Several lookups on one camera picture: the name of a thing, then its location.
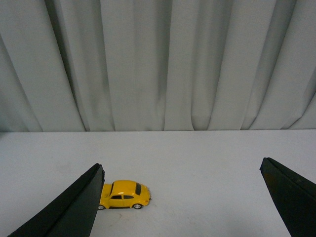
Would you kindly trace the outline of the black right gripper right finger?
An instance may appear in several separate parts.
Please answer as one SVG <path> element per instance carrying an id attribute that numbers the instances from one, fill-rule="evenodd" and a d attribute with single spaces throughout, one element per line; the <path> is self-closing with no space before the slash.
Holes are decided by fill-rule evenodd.
<path id="1" fill-rule="evenodd" d="M 272 158 L 260 166 L 271 198 L 292 237 L 316 235 L 316 185 Z"/>

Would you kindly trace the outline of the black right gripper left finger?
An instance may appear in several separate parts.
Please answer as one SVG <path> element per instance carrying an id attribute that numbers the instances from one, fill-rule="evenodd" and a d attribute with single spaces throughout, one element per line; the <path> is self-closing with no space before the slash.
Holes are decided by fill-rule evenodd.
<path id="1" fill-rule="evenodd" d="M 101 192 L 104 170 L 96 163 L 11 237 L 90 236 Z"/>

